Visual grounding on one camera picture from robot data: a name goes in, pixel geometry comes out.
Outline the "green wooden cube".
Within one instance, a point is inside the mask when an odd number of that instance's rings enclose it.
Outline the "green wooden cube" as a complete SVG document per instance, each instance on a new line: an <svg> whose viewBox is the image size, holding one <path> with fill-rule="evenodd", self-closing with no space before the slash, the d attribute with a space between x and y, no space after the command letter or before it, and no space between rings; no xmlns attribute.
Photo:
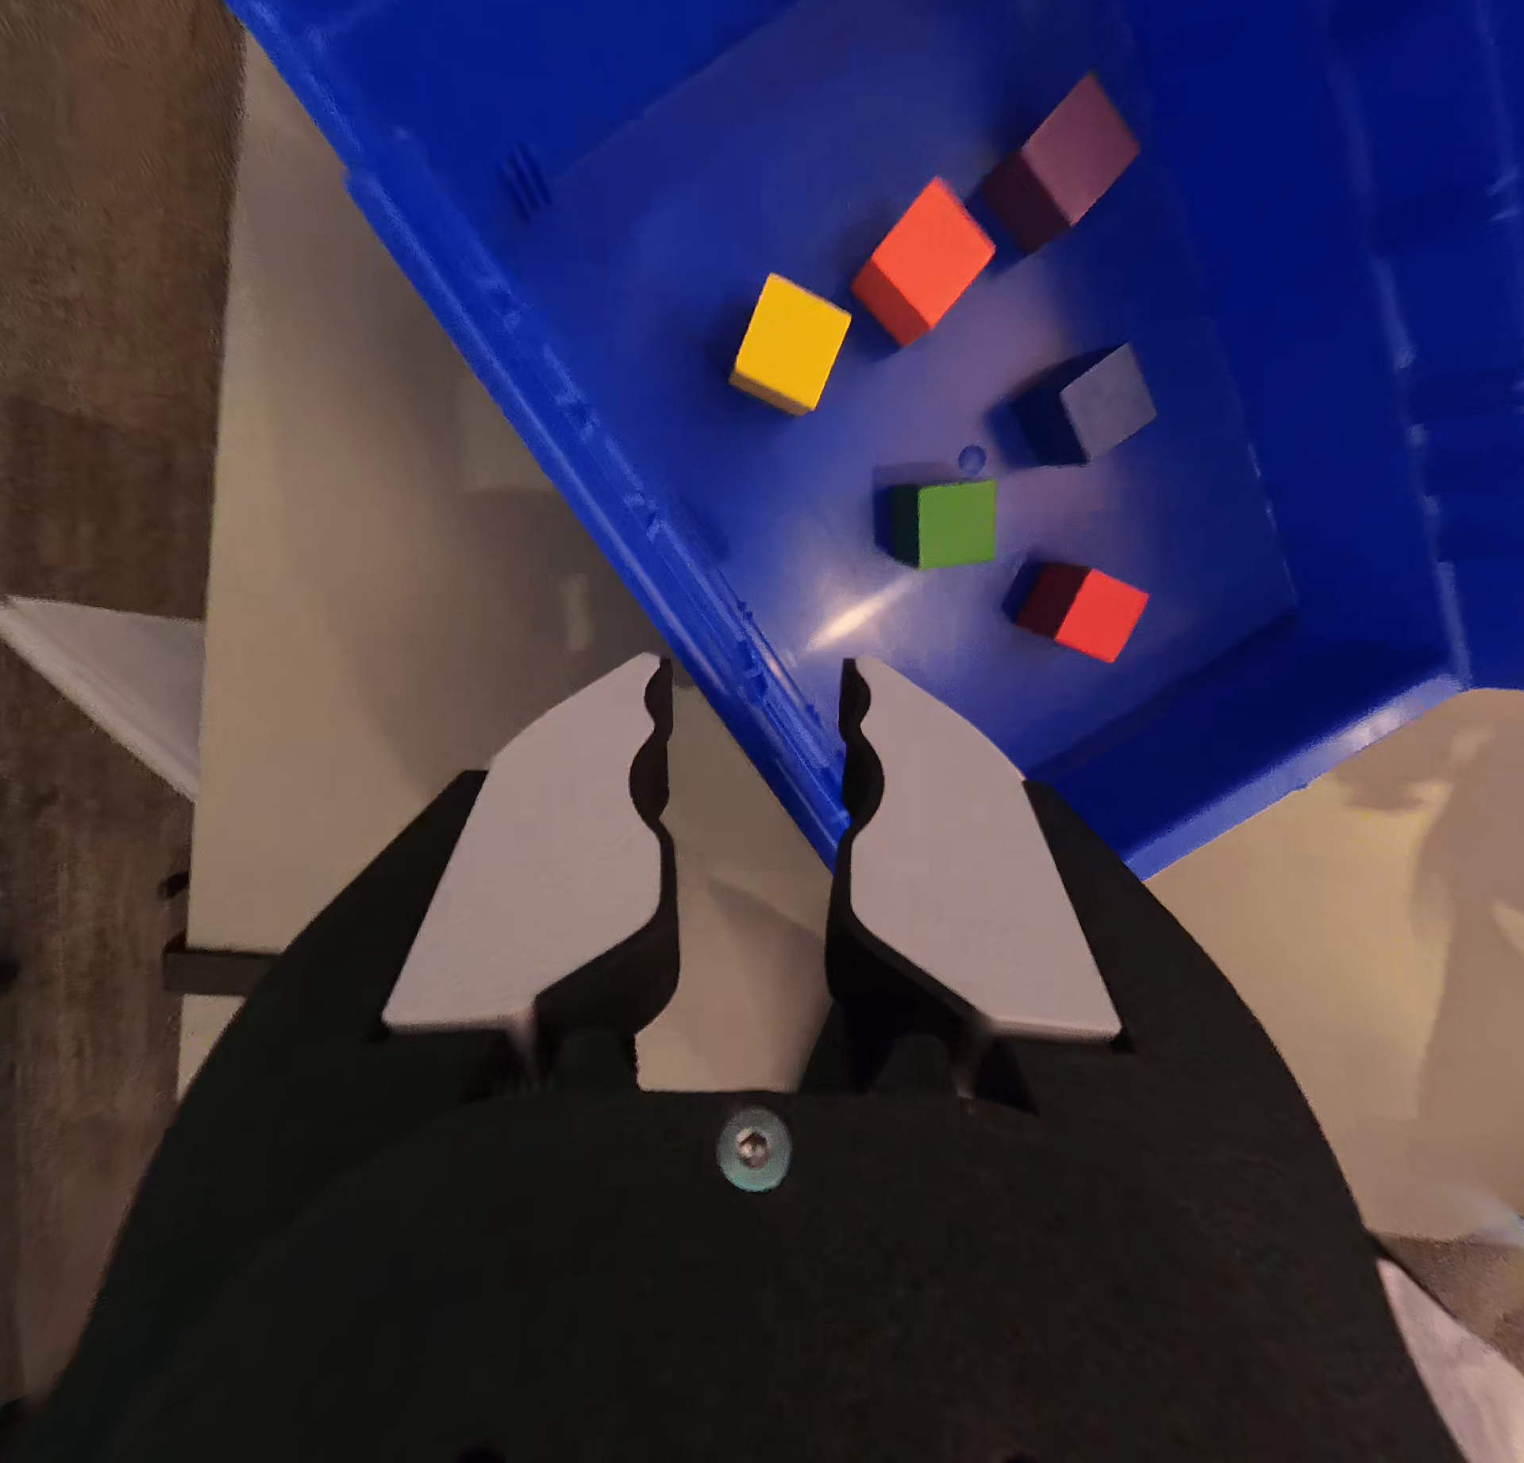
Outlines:
<svg viewBox="0 0 1524 1463"><path fill-rule="evenodd" d="M887 549L906 566L933 571L995 560L996 482L895 483L885 514Z"/></svg>

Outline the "yellow wooden cube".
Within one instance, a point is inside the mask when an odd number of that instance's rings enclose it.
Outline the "yellow wooden cube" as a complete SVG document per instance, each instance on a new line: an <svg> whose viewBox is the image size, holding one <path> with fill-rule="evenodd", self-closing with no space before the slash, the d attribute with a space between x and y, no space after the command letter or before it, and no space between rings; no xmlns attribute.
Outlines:
<svg viewBox="0 0 1524 1463"><path fill-rule="evenodd" d="M788 415L814 410L850 326L835 303L771 272L752 307L728 382Z"/></svg>

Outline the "orange wooden cube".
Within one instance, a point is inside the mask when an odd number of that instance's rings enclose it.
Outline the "orange wooden cube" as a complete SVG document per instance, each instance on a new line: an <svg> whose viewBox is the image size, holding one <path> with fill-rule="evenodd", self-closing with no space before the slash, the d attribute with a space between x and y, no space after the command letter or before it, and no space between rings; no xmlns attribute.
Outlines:
<svg viewBox="0 0 1524 1463"><path fill-rule="evenodd" d="M993 255L995 242L958 195L933 177L868 255L849 291L904 347L942 320Z"/></svg>

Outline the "purple wooden cube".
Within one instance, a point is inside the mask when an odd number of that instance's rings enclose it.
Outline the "purple wooden cube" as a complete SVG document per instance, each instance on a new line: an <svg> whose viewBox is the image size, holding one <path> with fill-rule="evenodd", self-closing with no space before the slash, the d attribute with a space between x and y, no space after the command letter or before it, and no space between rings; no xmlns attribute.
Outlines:
<svg viewBox="0 0 1524 1463"><path fill-rule="evenodd" d="M979 195L1020 255L1068 234L1122 177L1138 139L1093 71L982 177Z"/></svg>

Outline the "blue wooden cube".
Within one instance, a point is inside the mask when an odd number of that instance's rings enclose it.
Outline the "blue wooden cube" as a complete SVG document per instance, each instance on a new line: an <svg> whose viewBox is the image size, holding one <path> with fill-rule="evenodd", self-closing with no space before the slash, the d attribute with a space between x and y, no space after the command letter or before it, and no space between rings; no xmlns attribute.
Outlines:
<svg viewBox="0 0 1524 1463"><path fill-rule="evenodd" d="M1157 415L1130 342L1042 369L1014 395L1011 410L1035 457L1047 466L1095 461Z"/></svg>

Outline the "blue plastic bin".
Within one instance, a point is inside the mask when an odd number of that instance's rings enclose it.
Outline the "blue plastic bin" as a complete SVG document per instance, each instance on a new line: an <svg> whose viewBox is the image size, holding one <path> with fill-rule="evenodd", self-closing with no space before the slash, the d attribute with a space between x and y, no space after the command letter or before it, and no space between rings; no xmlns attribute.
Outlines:
<svg viewBox="0 0 1524 1463"><path fill-rule="evenodd" d="M1152 874L1462 690L1520 688L1520 0L222 0L354 203L827 861L874 655ZM850 280L1095 73L1139 155L904 347ZM768 274L852 307L798 417L728 374ZM1012 398L1130 342L1154 420ZM895 483L998 485L990 563ZM1146 591L1114 663L1039 560Z"/></svg>

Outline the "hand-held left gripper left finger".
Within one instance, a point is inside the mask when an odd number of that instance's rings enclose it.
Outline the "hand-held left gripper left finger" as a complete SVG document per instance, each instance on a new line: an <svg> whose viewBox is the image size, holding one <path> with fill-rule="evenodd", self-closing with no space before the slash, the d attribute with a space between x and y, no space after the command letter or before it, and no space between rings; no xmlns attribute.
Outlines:
<svg viewBox="0 0 1524 1463"><path fill-rule="evenodd" d="M639 653L490 760L382 1009L504 1034L544 1088L636 1088L679 977L671 660Z"/></svg>

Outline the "white side table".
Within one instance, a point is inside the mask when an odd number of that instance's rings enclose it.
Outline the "white side table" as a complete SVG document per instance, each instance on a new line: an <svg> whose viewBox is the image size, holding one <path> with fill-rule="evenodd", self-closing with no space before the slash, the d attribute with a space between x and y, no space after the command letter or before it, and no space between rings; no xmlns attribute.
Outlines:
<svg viewBox="0 0 1524 1463"><path fill-rule="evenodd" d="M153 775L198 799L204 622L3 596L1 636Z"/></svg>

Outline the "person's pale clothing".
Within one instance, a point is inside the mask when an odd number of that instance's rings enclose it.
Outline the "person's pale clothing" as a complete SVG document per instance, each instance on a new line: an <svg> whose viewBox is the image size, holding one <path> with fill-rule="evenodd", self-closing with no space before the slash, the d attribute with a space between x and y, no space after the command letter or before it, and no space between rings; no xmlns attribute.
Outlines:
<svg viewBox="0 0 1524 1463"><path fill-rule="evenodd" d="M1387 1256L1381 1285L1457 1450L1468 1461L1522 1459L1522 1374L1506 1356L1447 1313Z"/></svg>

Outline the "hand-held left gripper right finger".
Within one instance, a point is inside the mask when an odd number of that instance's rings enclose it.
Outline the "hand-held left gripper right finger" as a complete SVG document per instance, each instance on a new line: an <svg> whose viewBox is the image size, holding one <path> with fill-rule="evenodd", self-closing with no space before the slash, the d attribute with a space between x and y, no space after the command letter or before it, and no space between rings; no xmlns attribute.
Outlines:
<svg viewBox="0 0 1524 1463"><path fill-rule="evenodd" d="M995 1067L1008 1040L1104 1047L1122 1020L1020 769L890 664L842 664L847 812L823 967L849 1079L901 1045Z"/></svg>

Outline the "red wooden cube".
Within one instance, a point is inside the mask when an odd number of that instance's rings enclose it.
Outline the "red wooden cube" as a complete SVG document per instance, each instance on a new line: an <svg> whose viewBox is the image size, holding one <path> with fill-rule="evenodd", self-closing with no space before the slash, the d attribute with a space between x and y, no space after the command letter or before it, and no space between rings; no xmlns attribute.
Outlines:
<svg viewBox="0 0 1524 1463"><path fill-rule="evenodd" d="M1020 631L1109 664L1133 637L1149 598L1093 566L1039 560L1014 577L1003 610Z"/></svg>

